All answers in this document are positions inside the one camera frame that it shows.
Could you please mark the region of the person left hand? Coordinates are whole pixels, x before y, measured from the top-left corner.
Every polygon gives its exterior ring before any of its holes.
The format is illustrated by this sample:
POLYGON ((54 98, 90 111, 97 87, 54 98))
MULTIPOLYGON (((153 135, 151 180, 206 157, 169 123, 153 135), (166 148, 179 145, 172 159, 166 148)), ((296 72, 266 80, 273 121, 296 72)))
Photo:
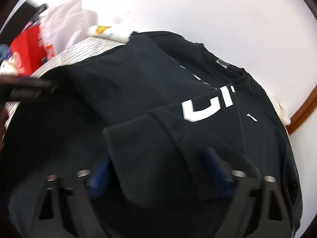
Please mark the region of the person left hand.
POLYGON ((4 147, 3 137, 4 137, 6 130, 7 130, 5 127, 5 124, 8 120, 8 118, 9 118, 9 116, 8 116, 8 112, 7 112, 6 108, 2 108, 1 114, 0 114, 0 151, 4 147))

